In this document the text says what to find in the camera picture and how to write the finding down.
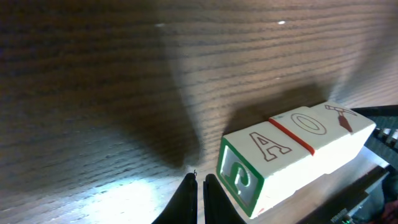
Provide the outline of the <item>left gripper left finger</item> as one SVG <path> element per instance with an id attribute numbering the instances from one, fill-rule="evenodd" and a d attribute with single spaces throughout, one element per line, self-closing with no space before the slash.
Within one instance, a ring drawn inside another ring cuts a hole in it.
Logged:
<path id="1" fill-rule="evenodd" d="M 197 224 L 198 184 L 188 173 L 153 224 Z"/>

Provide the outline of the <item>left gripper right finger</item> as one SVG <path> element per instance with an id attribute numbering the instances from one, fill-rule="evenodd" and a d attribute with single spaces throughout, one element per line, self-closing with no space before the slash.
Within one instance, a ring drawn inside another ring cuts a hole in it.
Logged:
<path id="1" fill-rule="evenodd" d="M 246 224 L 214 174 L 203 182 L 203 201 L 206 224 Z"/>

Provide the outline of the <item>white block letter A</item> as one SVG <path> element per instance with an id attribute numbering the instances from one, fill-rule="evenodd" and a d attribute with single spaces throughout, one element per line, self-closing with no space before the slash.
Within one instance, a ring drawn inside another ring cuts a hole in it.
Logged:
<path id="1" fill-rule="evenodd" d="M 250 218 L 322 176 L 310 152 L 270 122 L 221 139 L 216 174 Z"/>

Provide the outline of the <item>white block letter O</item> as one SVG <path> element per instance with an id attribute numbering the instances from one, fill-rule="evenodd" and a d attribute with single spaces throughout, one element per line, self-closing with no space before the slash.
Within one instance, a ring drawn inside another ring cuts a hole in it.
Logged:
<path id="1" fill-rule="evenodd" d="M 330 174 L 358 155 L 351 134 L 338 124 L 302 106 L 269 118 L 269 122 L 310 152 L 313 166 Z"/>

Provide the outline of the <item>white block with picture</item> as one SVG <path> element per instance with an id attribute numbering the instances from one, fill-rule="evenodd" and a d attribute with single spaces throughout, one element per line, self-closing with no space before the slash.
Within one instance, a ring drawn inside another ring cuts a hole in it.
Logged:
<path id="1" fill-rule="evenodd" d="M 345 165 L 358 155 L 376 127 L 374 121 L 333 101 L 326 101 L 313 106 L 312 109 L 350 134 L 350 137 L 337 148 L 337 152 L 333 153 L 337 159 L 337 167 Z"/>

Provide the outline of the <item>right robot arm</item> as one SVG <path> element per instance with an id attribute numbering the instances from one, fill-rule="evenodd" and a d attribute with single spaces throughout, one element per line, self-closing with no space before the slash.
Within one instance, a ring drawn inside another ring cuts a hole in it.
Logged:
<path id="1" fill-rule="evenodd" d="M 397 105 L 355 108 L 376 123 L 365 146 L 382 160 L 299 224 L 397 223 Z"/>

